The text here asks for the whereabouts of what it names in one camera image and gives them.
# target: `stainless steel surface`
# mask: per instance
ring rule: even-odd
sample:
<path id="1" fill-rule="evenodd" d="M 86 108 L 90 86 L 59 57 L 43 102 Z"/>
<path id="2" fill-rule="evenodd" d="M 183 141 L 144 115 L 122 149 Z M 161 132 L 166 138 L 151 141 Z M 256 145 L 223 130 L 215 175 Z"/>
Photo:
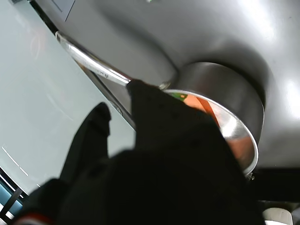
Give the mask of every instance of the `stainless steel surface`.
<path id="1" fill-rule="evenodd" d="M 244 173 L 255 168 L 264 110 L 255 89 L 242 75 L 219 64 L 194 63 L 180 71 L 166 92 L 192 94 L 207 100 Z"/>
<path id="2" fill-rule="evenodd" d="M 55 33 L 57 40 L 60 42 L 60 45 L 80 64 L 96 73 L 99 76 L 102 76 L 112 82 L 118 83 L 122 86 L 126 86 L 132 78 L 127 75 L 117 71 L 112 66 L 103 62 L 102 60 L 96 58 L 96 56 L 80 44 L 73 41 L 71 38 L 66 37 L 61 32 L 57 31 Z"/>
<path id="3" fill-rule="evenodd" d="M 122 105 L 118 99 L 111 93 L 111 91 L 103 84 L 103 82 L 99 79 L 99 77 L 91 72 L 89 69 L 80 66 L 84 73 L 88 76 L 88 78 L 94 83 L 94 85 L 101 91 L 101 93 L 110 101 L 113 102 L 122 112 L 123 118 L 127 121 L 127 123 L 135 130 L 135 123 L 132 120 L 131 114 L 125 109 L 124 105 Z"/>
<path id="4" fill-rule="evenodd" d="M 254 88 L 232 69 L 215 63 L 185 66 L 169 89 L 196 93 L 226 108 L 250 130 L 256 142 L 263 127 L 263 105 Z"/>
<path id="5" fill-rule="evenodd" d="M 118 113 L 120 113 L 121 116 L 123 116 L 122 110 L 112 101 L 109 101 L 112 106 L 118 111 Z"/>
<path id="6" fill-rule="evenodd" d="M 146 30 L 178 68 L 211 61 L 244 73 L 265 104 L 257 168 L 300 167 L 300 1 L 77 0 L 66 22 L 37 2 L 59 30 L 136 79 L 159 85 L 174 70 L 120 35 L 103 10 Z M 106 84 L 129 109 L 125 89 Z"/>
<path id="7" fill-rule="evenodd" d="M 63 21 L 66 21 L 74 2 L 75 0 L 50 0 L 49 1 L 49 3 L 52 5 L 53 10 Z"/>

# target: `metal countertop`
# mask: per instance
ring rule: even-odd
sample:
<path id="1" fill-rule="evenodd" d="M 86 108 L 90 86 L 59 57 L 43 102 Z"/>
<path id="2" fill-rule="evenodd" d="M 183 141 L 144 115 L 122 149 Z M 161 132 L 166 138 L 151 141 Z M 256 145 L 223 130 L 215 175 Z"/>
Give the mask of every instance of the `metal countertop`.
<path id="1" fill-rule="evenodd" d="M 197 61 L 238 70 L 265 104 L 257 168 L 300 167 L 300 1 L 76 0 L 65 22 L 37 3 L 58 29 L 134 78 L 160 84 Z M 150 36 L 175 66 L 107 15 Z M 126 90 L 104 83 L 130 111 Z"/>

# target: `stainless steel pot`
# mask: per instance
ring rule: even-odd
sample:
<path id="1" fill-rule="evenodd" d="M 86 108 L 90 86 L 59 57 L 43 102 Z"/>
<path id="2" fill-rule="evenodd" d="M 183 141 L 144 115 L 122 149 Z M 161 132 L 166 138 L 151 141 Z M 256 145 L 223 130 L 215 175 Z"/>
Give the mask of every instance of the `stainless steel pot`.
<path id="1" fill-rule="evenodd" d="M 78 63 L 97 75 L 123 86 L 132 80 L 60 31 L 55 36 Z M 163 83 L 159 88 L 172 95 L 182 95 L 184 102 L 193 98 L 199 107 L 192 106 L 206 112 L 203 105 L 208 105 L 244 173 L 255 168 L 264 109 L 255 89 L 241 75 L 219 64 L 199 62 L 185 66 L 175 81 Z"/>

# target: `pot handle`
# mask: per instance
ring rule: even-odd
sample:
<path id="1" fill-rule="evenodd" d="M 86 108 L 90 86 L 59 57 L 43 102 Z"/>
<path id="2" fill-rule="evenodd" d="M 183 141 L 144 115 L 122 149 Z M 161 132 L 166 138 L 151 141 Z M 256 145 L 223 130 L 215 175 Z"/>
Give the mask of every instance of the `pot handle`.
<path id="1" fill-rule="evenodd" d="M 95 74 L 122 86 L 126 86 L 132 80 L 131 77 L 103 62 L 94 54 L 86 50 L 83 46 L 72 40 L 70 37 L 64 35 L 62 32 L 57 31 L 55 36 L 60 45 L 72 56 L 75 61 L 82 64 Z"/>

